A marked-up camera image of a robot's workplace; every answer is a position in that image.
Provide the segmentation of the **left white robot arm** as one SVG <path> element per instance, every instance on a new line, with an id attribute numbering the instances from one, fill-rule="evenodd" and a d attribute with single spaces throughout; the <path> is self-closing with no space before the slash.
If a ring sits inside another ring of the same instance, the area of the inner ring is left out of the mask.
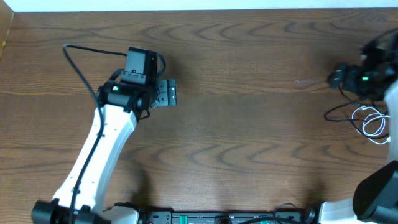
<path id="1" fill-rule="evenodd" d="M 175 80 L 147 85 L 107 81 L 98 90 L 103 106 L 95 110 L 90 133 L 78 159 L 51 202 L 37 201 L 34 223 L 141 223 L 139 212 L 127 205 L 104 208 L 115 165 L 141 113 L 149 107 L 177 103 Z"/>

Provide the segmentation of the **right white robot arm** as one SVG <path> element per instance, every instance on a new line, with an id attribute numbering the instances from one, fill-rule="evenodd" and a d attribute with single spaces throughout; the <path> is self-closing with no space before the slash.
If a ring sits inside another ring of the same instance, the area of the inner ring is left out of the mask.
<path id="1" fill-rule="evenodd" d="M 391 79 L 384 91 L 391 120 L 389 163 L 360 182 L 352 198 L 322 203 L 318 223 L 397 223 L 397 74 L 387 77 Z"/>

